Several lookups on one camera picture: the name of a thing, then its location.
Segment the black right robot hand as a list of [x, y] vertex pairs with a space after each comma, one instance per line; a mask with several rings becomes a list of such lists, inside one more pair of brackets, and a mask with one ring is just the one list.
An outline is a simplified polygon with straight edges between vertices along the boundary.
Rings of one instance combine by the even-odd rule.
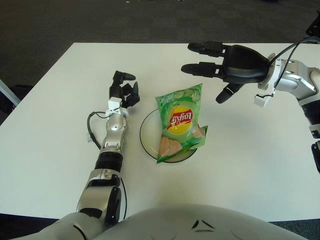
[[192, 42], [190, 51], [210, 57], [222, 57], [222, 64], [199, 62], [185, 64], [181, 71], [193, 76], [219, 78], [228, 83], [215, 101], [219, 104], [227, 101], [245, 84], [262, 82], [270, 68], [270, 61], [257, 51], [242, 45], [225, 45], [217, 41], [204, 43]]

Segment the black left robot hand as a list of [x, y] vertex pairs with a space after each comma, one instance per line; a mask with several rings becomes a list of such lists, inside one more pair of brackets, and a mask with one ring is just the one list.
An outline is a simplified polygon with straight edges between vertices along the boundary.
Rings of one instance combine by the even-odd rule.
[[[133, 107], [140, 101], [138, 82], [136, 77], [130, 73], [116, 70], [113, 75], [113, 83], [109, 87], [109, 98], [121, 99], [121, 107], [127, 109]], [[124, 81], [135, 81], [133, 86], [129, 83], [122, 86]]]

